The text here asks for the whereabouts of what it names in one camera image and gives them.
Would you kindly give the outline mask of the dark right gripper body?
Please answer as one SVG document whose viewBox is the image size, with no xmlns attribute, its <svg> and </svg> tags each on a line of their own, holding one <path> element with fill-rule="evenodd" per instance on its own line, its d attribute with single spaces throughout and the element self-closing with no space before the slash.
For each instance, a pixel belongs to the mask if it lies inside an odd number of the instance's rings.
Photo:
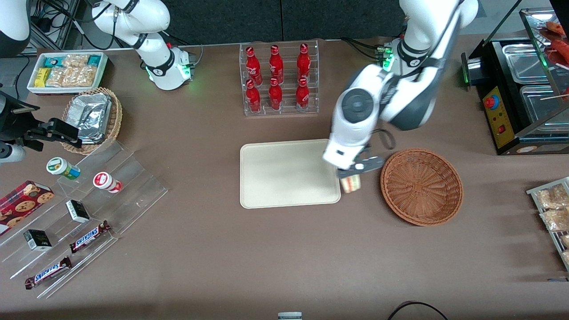
<svg viewBox="0 0 569 320">
<path fill-rule="evenodd" d="M 40 107 L 27 104 L 5 92 L 1 93 L 0 132 L 3 142 L 23 140 L 27 130 L 36 128 L 41 124 L 35 119 L 32 112 Z"/>
</svg>

